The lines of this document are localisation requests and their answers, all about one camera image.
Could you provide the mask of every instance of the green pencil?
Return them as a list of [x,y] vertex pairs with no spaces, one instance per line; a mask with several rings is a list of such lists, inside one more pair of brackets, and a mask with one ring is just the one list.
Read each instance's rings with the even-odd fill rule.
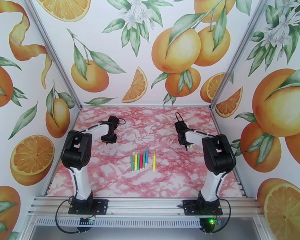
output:
[[133,164],[133,154],[131,153],[130,155],[130,163],[131,163],[131,171],[133,172],[134,171],[134,164]]
[[143,152],[143,163],[142,168],[146,168],[146,151]]
[[140,152],[138,152],[138,165],[137,165],[137,170],[140,170]]

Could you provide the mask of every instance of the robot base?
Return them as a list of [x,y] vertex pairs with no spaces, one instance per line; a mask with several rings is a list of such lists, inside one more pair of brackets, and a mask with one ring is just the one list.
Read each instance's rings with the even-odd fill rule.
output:
[[93,199],[92,192],[86,200],[73,198],[68,214],[72,215],[105,215],[109,200]]
[[205,201],[201,191],[196,200],[183,200],[182,203],[186,216],[213,216],[215,214],[221,216],[223,214],[220,201],[218,199],[211,202]]

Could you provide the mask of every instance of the pink marble surface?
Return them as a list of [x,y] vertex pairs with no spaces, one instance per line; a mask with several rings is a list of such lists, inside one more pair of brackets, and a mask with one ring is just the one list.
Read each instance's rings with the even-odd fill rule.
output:
[[[124,118],[116,129],[117,143],[93,142],[88,165],[89,182],[97,197],[197,197],[203,187],[207,168],[203,151],[193,146],[188,151],[178,143],[174,123],[178,111],[189,127],[216,134],[208,108],[199,107],[84,107],[75,125],[82,130],[107,120],[110,115]],[[130,154],[149,146],[149,164],[131,172]],[[152,169],[156,150],[157,170]],[[71,196],[69,171],[58,165],[48,196]],[[234,174],[227,175],[221,197],[241,197]]]

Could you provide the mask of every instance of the yellow pencil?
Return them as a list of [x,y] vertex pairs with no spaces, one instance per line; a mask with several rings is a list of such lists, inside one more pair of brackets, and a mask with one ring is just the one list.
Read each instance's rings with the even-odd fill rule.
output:
[[134,153],[134,169],[137,170],[137,164],[138,164],[138,153]]
[[156,151],[154,151],[154,154],[153,154],[153,170],[156,169]]

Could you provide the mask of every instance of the black mounting plate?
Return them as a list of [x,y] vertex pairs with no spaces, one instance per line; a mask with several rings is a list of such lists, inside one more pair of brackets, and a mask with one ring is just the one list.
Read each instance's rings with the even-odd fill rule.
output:
[[95,212],[93,212],[92,210],[89,211],[88,209],[77,208],[71,204],[68,214],[69,215],[89,215],[89,214],[105,215],[107,214],[108,202],[109,200],[93,199],[92,209],[96,209]]
[[207,202],[204,207],[200,207],[198,200],[183,200],[182,206],[186,216],[214,216],[216,213],[223,214],[220,201]]

